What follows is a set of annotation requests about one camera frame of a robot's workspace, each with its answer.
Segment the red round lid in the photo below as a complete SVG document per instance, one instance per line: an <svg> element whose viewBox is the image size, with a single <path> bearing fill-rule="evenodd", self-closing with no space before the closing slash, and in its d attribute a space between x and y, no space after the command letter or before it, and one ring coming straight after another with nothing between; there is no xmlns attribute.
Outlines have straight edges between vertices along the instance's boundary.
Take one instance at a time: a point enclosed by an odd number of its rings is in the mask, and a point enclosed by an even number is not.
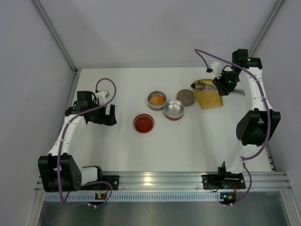
<svg viewBox="0 0 301 226"><path fill-rule="evenodd" d="M154 119L148 114L140 114L135 117L133 126L139 133L149 133L154 127Z"/></svg>

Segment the metal tongs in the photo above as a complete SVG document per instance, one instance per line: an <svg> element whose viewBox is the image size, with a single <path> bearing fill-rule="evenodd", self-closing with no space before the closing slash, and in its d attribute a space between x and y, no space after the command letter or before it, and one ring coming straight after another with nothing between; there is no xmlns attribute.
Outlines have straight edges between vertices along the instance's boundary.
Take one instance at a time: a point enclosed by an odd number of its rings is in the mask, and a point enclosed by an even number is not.
<svg viewBox="0 0 301 226"><path fill-rule="evenodd" d="M191 84L191 87L194 89L194 86L197 85L197 84ZM216 87L210 87L210 86L204 86L206 87L206 90L205 91L217 91L218 89ZM236 93L236 94L241 94L241 95L245 95L245 92L242 90L242 89L234 89L232 91L232 93Z"/></svg>

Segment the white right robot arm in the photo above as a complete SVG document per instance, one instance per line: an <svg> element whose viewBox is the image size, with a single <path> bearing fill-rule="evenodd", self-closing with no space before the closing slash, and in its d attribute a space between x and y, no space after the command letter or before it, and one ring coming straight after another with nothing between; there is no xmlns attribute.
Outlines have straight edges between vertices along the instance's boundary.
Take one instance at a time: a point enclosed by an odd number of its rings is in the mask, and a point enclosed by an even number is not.
<svg viewBox="0 0 301 226"><path fill-rule="evenodd" d="M213 84L222 97L234 92L237 84L242 83L248 111L236 126L240 143L218 168L218 174L210 176L206 183L207 188L214 190L246 187L242 175L246 161L263 152L281 119L280 112L274 111L268 101L261 60L249 57L247 49L238 49L232 53L230 65L230 71L210 65L216 75Z"/></svg>

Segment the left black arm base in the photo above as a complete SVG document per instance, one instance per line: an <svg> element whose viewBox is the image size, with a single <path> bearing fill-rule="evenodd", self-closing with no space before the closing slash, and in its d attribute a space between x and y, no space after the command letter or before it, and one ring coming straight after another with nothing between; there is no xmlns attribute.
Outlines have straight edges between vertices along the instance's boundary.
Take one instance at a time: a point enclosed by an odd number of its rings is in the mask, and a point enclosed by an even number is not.
<svg viewBox="0 0 301 226"><path fill-rule="evenodd" d="M113 191L119 189L119 175L104 175L99 181L89 182L83 185L80 190L110 190L110 187Z"/></svg>

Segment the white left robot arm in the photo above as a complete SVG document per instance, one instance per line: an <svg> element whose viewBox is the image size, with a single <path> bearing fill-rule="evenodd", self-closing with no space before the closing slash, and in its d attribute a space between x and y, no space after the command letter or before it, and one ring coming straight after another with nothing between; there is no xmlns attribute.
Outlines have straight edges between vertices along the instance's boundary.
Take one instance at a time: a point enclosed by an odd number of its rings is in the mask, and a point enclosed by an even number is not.
<svg viewBox="0 0 301 226"><path fill-rule="evenodd" d="M107 90L79 91L73 106L65 112L62 130L54 146L47 155L38 159L43 188L46 192L71 192L81 188L92 188L92 183L102 181L104 176L99 166L81 166L74 160L76 140L83 129L91 122L99 125L113 126L115 105L110 105L110 113L106 114Z"/></svg>

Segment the red-based metal lunch tin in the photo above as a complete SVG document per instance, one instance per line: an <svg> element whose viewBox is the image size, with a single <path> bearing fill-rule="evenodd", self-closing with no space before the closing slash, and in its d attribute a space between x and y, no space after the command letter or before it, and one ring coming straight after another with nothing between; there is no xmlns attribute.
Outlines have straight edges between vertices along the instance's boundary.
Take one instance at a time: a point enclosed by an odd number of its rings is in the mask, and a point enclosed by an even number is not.
<svg viewBox="0 0 301 226"><path fill-rule="evenodd" d="M184 105L179 100L170 100L165 104L164 115L172 121L179 120L184 115Z"/></svg>

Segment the woven bamboo tray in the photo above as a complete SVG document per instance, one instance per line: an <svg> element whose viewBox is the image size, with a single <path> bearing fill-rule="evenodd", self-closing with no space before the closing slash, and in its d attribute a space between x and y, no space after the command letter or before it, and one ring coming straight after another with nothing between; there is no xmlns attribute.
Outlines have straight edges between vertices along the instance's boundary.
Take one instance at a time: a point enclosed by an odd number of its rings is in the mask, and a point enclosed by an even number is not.
<svg viewBox="0 0 301 226"><path fill-rule="evenodd" d="M200 79L194 81L193 83L198 85L216 87L213 84L212 79ZM219 96L218 91L198 91L196 89L192 90L202 109L213 109L223 106L223 99L221 96Z"/></svg>

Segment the grey round lid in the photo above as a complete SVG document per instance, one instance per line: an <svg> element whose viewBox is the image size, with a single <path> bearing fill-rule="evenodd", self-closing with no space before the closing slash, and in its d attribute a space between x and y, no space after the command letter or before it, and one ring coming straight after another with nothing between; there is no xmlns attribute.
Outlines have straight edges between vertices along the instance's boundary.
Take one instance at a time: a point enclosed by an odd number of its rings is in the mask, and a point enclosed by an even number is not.
<svg viewBox="0 0 301 226"><path fill-rule="evenodd" d="M184 107L192 106L196 101L194 93L188 89L180 90L176 95L176 99L182 102Z"/></svg>

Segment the grey tin with orange food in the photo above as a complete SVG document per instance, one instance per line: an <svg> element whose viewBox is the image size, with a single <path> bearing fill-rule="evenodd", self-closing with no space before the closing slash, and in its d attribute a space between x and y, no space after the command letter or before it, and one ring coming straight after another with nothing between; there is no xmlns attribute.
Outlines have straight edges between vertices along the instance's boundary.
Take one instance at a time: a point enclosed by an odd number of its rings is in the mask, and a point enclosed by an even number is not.
<svg viewBox="0 0 301 226"><path fill-rule="evenodd" d="M148 97L148 106L154 111L160 111L164 109L166 103L166 95L161 91L153 91Z"/></svg>

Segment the aluminium mounting rail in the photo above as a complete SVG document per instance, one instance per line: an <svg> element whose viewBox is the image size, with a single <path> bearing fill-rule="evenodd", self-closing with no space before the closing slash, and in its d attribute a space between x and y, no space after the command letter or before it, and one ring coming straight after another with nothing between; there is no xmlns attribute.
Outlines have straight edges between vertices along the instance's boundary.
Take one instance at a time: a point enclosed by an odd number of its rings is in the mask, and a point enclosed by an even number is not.
<svg viewBox="0 0 301 226"><path fill-rule="evenodd" d="M209 192L202 176L205 172L122 172L107 171L104 175L119 176L119 192ZM284 172L243 172L246 187L252 181L251 192L290 190Z"/></svg>

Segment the right aluminium frame post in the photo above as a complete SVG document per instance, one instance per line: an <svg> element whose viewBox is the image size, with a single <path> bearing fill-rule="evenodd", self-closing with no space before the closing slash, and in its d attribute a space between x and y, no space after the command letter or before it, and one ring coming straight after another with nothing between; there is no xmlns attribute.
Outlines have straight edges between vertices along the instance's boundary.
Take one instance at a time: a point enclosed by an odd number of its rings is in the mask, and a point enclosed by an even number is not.
<svg viewBox="0 0 301 226"><path fill-rule="evenodd" d="M268 13L267 18L265 19L263 25L261 26L254 42L252 43L250 49L248 50L249 56L253 57L258 50L260 44L262 43L264 37L267 35L269 29L273 25L276 17L280 13L281 9L285 5L286 0L277 0L274 4L272 10Z"/></svg>

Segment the aluminium frame post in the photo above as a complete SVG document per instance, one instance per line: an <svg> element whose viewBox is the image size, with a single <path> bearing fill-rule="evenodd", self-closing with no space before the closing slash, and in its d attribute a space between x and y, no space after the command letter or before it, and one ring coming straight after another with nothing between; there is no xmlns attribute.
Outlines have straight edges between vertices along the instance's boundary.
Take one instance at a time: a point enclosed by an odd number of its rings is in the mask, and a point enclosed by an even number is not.
<svg viewBox="0 0 301 226"><path fill-rule="evenodd" d="M269 29L273 25L276 17L280 13L281 9L285 5L286 0L277 0L274 4L272 10L268 13L267 18L265 19L263 25L261 26L254 42L252 43L250 49L248 50L249 56L253 57L258 50L260 44L262 43L264 37L267 35Z"/></svg>
<svg viewBox="0 0 301 226"><path fill-rule="evenodd" d="M63 41L61 40L58 32L56 31L50 17L48 16L46 10L44 9L43 5L41 4L40 0L30 0L33 7L36 9L38 15L40 16L41 20L45 24L46 28L48 29L50 35L52 36L53 40L55 41L57 47L59 48L60 52L62 53L66 63L72 70L74 74L78 72L77 67L75 66L74 62L72 61Z"/></svg>

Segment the left aluminium frame post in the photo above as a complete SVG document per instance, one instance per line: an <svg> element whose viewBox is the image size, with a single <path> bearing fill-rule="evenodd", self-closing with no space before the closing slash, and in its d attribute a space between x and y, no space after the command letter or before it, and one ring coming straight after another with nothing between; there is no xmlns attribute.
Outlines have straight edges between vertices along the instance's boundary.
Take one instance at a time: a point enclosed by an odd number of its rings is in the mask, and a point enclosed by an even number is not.
<svg viewBox="0 0 301 226"><path fill-rule="evenodd" d="M74 74L78 72L77 67L75 66L74 62L72 61L63 41L61 40L58 32L56 31L50 17L48 16L46 10L44 9L43 5L41 4L40 0L30 0L33 7L36 9L38 15L40 16L41 20L45 24L46 28L48 29L50 35L52 36L53 40L55 41L57 47L59 48L60 52L62 53L66 63L72 70Z"/></svg>

